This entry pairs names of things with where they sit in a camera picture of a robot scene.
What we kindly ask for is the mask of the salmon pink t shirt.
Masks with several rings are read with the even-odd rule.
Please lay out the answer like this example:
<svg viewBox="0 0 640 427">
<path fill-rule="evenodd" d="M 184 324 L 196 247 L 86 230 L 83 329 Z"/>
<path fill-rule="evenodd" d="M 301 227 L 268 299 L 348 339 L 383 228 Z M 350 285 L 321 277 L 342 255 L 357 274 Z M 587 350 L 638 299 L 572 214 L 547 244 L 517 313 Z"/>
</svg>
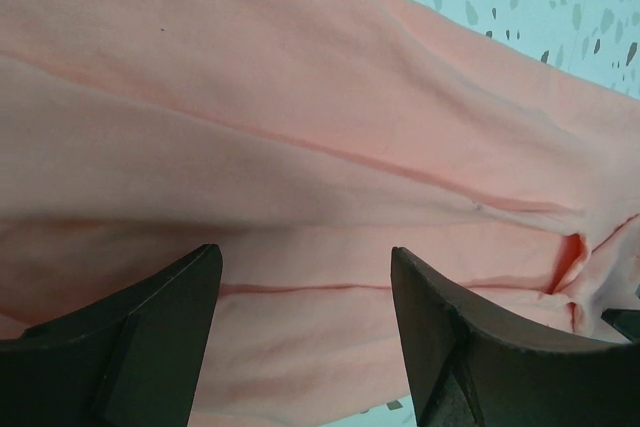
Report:
<svg viewBox="0 0 640 427">
<path fill-rule="evenodd" d="M 639 104 L 410 0 L 1 0 L 1 335 L 205 243 L 196 426 L 408 394 L 405 247 L 543 325 L 638 305 Z"/>
</svg>

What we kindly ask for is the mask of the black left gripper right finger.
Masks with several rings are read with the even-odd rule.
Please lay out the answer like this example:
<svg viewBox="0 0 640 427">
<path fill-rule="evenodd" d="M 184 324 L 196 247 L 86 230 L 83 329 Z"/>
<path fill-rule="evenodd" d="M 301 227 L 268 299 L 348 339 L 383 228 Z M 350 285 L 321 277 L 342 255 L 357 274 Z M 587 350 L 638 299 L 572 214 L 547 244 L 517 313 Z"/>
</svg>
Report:
<svg viewBox="0 0 640 427">
<path fill-rule="evenodd" d="M 544 326 L 391 254 L 395 314 L 420 426 L 636 426 L 639 342 Z"/>
</svg>

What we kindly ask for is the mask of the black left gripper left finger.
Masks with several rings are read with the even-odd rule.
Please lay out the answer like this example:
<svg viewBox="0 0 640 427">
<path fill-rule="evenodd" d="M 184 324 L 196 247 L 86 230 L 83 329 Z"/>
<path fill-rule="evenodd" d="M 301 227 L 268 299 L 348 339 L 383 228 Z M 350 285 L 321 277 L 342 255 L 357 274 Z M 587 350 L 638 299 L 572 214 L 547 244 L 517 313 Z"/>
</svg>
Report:
<svg viewBox="0 0 640 427">
<path fill-rule="evenodd" d="M 2 425 L 187 425 L 221 274 L 219 247 L 204 245 L 2 341 Z"/>
</svg>

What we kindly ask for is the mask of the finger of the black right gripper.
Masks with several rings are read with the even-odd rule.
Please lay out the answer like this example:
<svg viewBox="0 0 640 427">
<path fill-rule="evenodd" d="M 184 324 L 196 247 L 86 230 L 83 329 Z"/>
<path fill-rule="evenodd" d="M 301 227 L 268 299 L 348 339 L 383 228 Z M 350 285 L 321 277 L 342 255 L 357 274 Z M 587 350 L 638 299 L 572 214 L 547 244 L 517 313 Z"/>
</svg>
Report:
<svg viewBox="0 0 640 427">
<path fill-rule="evenodd" d="M 623 339 L 630 343 L 637 344 L 639 342 L 639 311 L 631 309 L 606 309 L 601 319 L 613 330 L 616 331 L 617 337 L 613 332 L 608 332 L 603 338 L 609 343 L 622 343 Z"/>
</svg>

